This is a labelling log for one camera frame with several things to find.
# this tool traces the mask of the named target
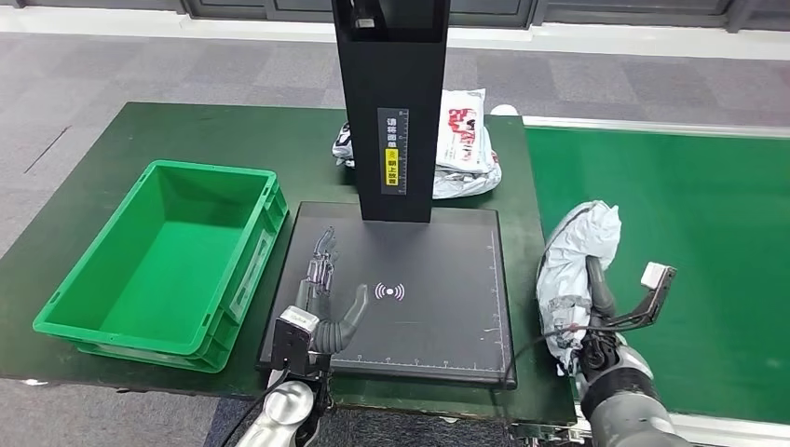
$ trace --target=floor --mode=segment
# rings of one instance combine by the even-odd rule
[[[522,115],[790,127],[790,62],[448,51]],[[0,256],[127,101],[342,107],[334,45],[0,34]],[[329,152],[331,142],[327,142]],[[233,400],[0,381],[7,445],[213,446]],[[341,412],[320,445],[509,445],[499,424]],[[386,425],[386,430],[379,428]]]

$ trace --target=black cable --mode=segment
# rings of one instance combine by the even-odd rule
[[[568,326],[566,328],[557,329],[555,331],[546,332],[540,337],[536,337],[533,340],[530,340],[526,344],[524,344],[516,353],[513,355],[513,358],[508,363],[508,367],[505,368],[505,377],[503,379],[503,388],[507,385],[507,378],[508,374],[512,373],[513,368],[515,368],[516,360],[520,358],[526,351],[532,349],[540,342],[545,341],[549,337],[553,337],[554,335],[565,333],[565,332],[576,332],[576,331],[598,331],[598,332],[627,332],[634,329],[639,329],[641,326],[634,325],[633,327],[607,327],[607,326]]]
[[[238,427],[241,426],[241,423],[244,422],[247,419],[247,416],[249,416],[250,413],[252,413],[252,410],[255,407],[257,407],[258,405],[260,405],[260,403],[264,401],[266,396],[268,396],[269,394],[271,394],[272,391],[274,391],[274,388],[282,385],[282,383],[285,382],[285,377],[288,376],[288,372],[289,371],[290,370],[288,368],[286,368],[282,372],[282,375],[277,379],[277,381],[274,384],[272,384],[269,388],[264,390],[264,392],[260,396],[258,396],[250,404],[250,406],[247,407],[246,410],[244,410],[244,414],[242,414],[241,417],[233,424],[233,426],[230,428],[230,430],[228,430],[228,432],[225,433],[225,437],[223,438],[223,441],[220,442],[219,447],[225,447],[230,442],[230,439],[233,438],[233,434],[236,433],[236,430],[238,430]]]

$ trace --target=black vertical column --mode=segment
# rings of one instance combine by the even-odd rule
[[[362,219],[429,222],[450,0],[332,3]]]

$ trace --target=white wall baseboard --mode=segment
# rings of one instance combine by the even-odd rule
[[[331,23],[193,20],[172,11],[0,7],[0,32],[334,42]],[[790,33],[545,23],[529,30],[451,28],[449,47],[790,61]]]

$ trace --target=wireless charging symbol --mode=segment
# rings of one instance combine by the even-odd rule
[[[406,288],[404,288],[402,284],[398,284],[395,287],[387,287],[379,282],[375,286],[374,293],[375,298],[378,300],[382,298],[395,298],[398,301],[402,301],[403,296],[406,295]]]

